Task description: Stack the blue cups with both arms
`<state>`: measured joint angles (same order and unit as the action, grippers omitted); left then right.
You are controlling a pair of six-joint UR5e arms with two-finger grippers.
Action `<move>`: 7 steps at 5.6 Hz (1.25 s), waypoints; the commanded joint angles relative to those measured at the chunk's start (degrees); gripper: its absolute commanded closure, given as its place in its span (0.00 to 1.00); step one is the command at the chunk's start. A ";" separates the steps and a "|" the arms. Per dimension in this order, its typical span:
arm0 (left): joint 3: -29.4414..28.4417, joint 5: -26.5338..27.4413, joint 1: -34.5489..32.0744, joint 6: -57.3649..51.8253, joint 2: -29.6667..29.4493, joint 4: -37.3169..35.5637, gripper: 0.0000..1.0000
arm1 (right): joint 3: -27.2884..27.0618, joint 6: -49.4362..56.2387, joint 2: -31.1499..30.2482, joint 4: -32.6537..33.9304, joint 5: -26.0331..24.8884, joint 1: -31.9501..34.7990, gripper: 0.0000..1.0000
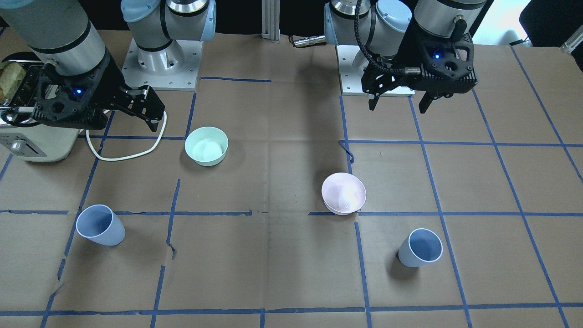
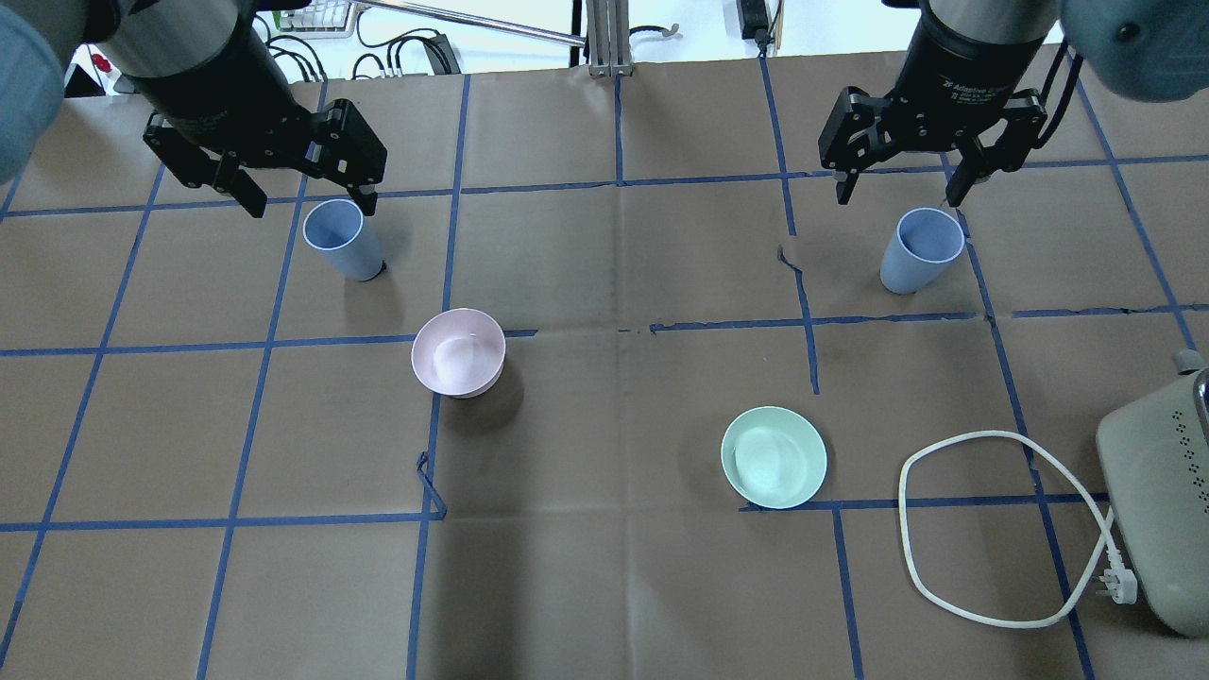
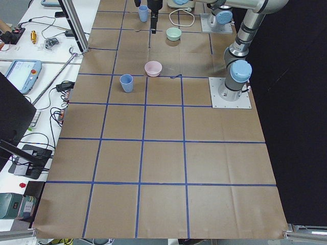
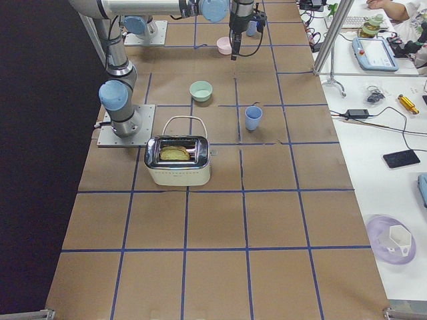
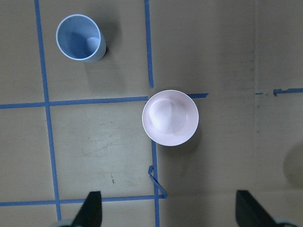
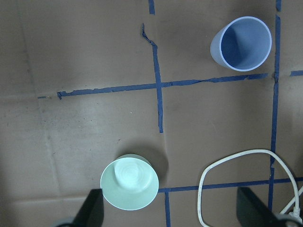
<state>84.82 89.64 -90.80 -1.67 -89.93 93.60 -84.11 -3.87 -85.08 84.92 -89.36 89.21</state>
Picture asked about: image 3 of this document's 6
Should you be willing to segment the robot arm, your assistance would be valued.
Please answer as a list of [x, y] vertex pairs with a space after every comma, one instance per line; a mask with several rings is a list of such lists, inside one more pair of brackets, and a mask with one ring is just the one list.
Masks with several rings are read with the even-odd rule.
[[246, 9], [247, 12], [238, 30], [235, 41], [226, 48], [224, 60], [227, 69], [225, 81], [218, 88], [219, 96], [226, 101], [236, 101], [244, 92], [244, 84], [248, 82], [252, 68], [245, 61], [249, 46], [253, 41], [264, 17], [281, 10], [288, 1], [203, 1], [212, 10], [221, 6]]
[[210, 14], [205, 21], [206, 24], [212, 29], [225, 27], [232, 21], [232, 7], [227, 5], [214, 6], [207, 5], [210, 9]]

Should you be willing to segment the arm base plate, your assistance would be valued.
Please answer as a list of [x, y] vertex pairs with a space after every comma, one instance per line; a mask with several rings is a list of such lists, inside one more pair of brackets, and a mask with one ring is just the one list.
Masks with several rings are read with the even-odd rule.
[[251, 109], [247, 83], [239, 91], [231, 91], [225, 86], [225, 78], [209, 77], [209, 89], [213, 108]]
[[201, 13], [201, 28], [203, 33], [232, 34], [231, 23], [219, 24], [210, 13]]

